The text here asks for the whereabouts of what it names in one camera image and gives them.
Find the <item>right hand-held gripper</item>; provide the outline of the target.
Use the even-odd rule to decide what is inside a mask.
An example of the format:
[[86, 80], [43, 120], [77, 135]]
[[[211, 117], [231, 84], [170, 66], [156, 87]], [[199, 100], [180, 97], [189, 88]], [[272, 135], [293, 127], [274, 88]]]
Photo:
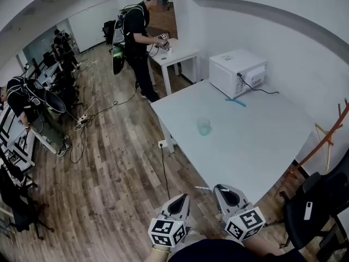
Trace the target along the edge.
[[[217, 184], [213, 189], [213, 195], [222, 216], [229, 211], [237, 211], [249, 203], [241, 190], [226, 184]], [[238, 241], [244, 241], [256, 235], [265, 223], [266, 220], [259, 207], [254, 207], [229, 216], [224, 231]]]

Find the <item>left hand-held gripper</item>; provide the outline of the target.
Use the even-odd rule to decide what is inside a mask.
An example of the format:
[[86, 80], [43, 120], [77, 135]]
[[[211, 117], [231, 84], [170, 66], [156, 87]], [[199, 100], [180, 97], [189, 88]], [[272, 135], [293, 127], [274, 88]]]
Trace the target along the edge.
[[167, 218], [153, 218], [148, 229], [152, 244], [176, 247], [183, 241], [187, 235], [185, 220], [189, 212], [190, 197], [188, 194], [180, 194], [164, 203], [160, 213]]

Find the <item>thin white striped stick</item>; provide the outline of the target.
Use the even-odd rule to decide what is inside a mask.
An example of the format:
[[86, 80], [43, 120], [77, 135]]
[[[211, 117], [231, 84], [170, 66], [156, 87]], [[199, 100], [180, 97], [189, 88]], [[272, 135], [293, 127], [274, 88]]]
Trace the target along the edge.
[[201, 190], [211, 190], [211, 191], [214, 191], [215, 189], [221, 191], [221, 192], [229, 192], [230, 190], [229, 189], [226, 189], [226, 188], [217, 188], [217, 187], [214, 187], [214, 188], [209, 188], [209, 187], [201, 187], [201, 186], [195, 186], [196, 189], [201, 189]]

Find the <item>clear glass cup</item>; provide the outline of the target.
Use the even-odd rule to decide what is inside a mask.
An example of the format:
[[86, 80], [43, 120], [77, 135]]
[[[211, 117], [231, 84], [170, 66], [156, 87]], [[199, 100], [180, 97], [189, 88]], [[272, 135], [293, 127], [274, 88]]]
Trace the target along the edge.
[[212, 130], [210, 120], [206, 117], [199, 117], [197, 119], [197, 128], [198, 128], [198, 132], [201, 136], [208, 135]]

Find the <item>teal plastic tube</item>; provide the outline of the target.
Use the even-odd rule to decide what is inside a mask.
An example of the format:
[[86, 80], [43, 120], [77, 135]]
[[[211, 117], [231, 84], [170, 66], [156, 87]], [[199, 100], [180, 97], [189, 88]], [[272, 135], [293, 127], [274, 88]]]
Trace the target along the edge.
[[243, 107], [246, 107], [246, 104], [241, 102], [240, 100], [237, 100], [237, 99], [231, 99], [231, 98], [226, 98], [225, 99], [226, 102], [235, 102]]

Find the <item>person's left forearm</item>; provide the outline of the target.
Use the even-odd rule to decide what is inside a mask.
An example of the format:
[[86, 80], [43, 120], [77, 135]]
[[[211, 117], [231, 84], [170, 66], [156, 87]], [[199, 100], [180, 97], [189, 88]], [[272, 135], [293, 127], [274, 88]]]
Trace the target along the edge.
[[167, 262], [170, 254], [170, 247], [153, 245], [151, 252], [143, 262]]

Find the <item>person's right forearm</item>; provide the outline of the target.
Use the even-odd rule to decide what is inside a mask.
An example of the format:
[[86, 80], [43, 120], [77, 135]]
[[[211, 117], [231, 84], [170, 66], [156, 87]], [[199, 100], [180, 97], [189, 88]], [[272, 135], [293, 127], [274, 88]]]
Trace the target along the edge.
[[284, 254], [284, 252], [278, 246], [270, 243], [260, 235], [254, 235], [248, 239], [245, 239], [242, 241], [242, 244], [245, 248], [251, 250], [261, 257], [265, 257], [267, 254], [273, 254], [276, 256]]

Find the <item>person's legs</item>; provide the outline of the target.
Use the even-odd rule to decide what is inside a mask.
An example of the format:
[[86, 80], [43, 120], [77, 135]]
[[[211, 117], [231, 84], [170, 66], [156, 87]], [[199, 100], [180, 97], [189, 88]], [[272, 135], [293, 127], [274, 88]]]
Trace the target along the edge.
[[199, 242], [201, 240], [206, 239], [207, 237], [205, 235], [200, 234], [197, 230], [191, 229], [184, 240], [182, 241], [182, 244], [188, 246], [192, 245], [193, 243]]

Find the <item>person's torso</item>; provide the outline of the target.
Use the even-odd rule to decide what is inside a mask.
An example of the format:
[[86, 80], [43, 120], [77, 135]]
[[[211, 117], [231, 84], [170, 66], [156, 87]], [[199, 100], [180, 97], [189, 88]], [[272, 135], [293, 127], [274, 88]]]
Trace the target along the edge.
[[204, 239], [186, 246], [168, 262], [307, 262], [293, 249], [282, 255], [271, 253], [261, 257], [242, 245], [225, 239]]

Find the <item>black mesh office chair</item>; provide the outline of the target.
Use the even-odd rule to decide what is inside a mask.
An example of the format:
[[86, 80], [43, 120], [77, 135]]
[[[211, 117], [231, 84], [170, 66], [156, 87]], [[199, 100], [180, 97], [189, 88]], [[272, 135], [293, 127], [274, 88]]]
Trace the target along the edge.
[[[302, 249], [316, 236], [326, 237], [322, 228], [328, 220], [349, 208], [349, 149], [331, 172], [310, 175], [290, 199], [284, 192], [280, 195], [285, 199], [282, 222], [295, 249]], [[308, 201], [313, 202], [312, 213], [305, 221]]]

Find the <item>brown wooden coat rack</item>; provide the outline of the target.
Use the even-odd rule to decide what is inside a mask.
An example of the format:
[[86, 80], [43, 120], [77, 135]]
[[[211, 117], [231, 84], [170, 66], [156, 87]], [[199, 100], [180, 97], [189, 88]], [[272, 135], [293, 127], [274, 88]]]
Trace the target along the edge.
[[315, 148], [306, 156], [304, 157], [300, 162], [297, 162], [296, 165], [293, 166], [292, 169], [287, 170], [286, 172], [286, 176], [285, 179], [282, 181], [279, 189], [277, 190], [277, 192], [274, 194], [274, 197], [281, 192], [282, 188], [285, 185], [285, 182], [287, 180], [287, 178], [290, 175], [293, 175], [296, 171], [299, 171], [299, 169], [306, 163], [308, 162], [320, 149], [321, 146], [325, 143], [325, 140], [327, 139], [327, 137], [329, 137], [330, 135], [334, 135], [334, 133], [339, 130], [340, 128], [342, 128], [344, 126], [343, 121], [346, 118], [346, 116], [349, 114], [349, 101], [347, 100], [347, 98], [344, 98], [344, 103], [345, 103], [345, 108], [343, 110], [341, 110], [341, 104], [338, 104], [338, 120], [334, 123], [334, 125], [332, 126], [332, 128], [329, 130], [329, 134], [326, 135], [325, 138], [322, 138], [321, 141], [319, 141], [319, 143], [315, 146]]

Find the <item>white microwave oven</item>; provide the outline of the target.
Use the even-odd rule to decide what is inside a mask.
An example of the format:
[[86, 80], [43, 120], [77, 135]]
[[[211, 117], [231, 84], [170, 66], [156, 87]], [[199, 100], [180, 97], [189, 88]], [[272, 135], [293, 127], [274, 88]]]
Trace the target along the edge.
[[267, 61], [248, 50], [237, 49], [209, 59], [209, 82], [231, 99], [264, 82]]

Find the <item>small white table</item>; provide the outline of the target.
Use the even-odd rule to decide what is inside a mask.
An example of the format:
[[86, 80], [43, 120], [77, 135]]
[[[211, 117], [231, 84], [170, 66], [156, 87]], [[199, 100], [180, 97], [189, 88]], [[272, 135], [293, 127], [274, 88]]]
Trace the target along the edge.
[[149, 57], [154, 60], [158, 65], [161, 66], [161, 71], [164, 79], [164, 85], [166, 88], [166, 94], [171, 95], [171, 84], [169, 78], [168, 67], [175, 67], [175, 74], [178, 76], [178, 63], [192, 60], [192, 76], [193, 83], [200, 81], [200, 78], [197, 75], [197, 66], [198, 66], [198, 55], [200, 50], [185, 44], [183, 41], [178, 39], [171, 38], [169, 39], [170, 46], [173, 48], [173, 54], [168, 54], [167, 51], [163, 49], [156, 49], [154, 46], [148, 45], [147, 51], [150, 53]]

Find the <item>black swivel chair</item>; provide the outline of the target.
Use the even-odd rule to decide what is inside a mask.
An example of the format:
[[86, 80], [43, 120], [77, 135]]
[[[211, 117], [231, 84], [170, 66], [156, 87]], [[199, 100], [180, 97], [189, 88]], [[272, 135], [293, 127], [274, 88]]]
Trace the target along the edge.
[[44, 238], [39, 235], [39, 225], [45, 227], [52, 233], [55, 232], [53, 228], [47, 226], [39, 218], [49, 205], [39, 204], [28, 194], [21, 193], [12, 182], [3, 165], [0, 166], [0, 196], [2, 201], [9, 206], [13, 212], [14, 223], [9, 221], [8, 225], [15, 227], [18, 232], [24, 230], [29, 231], [31, 224], [34, 225], [35, 232], [40, 240], [43, 240]]

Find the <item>white desk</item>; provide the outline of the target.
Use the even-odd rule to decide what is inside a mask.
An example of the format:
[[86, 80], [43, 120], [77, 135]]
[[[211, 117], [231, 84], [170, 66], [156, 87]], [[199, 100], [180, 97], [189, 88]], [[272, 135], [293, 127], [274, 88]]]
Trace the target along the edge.
[[35, 166], [33, 149], [35, 136], [27, 133], [12, 109], [0, 111], [0, 148], [11, 163], [26, 172]]

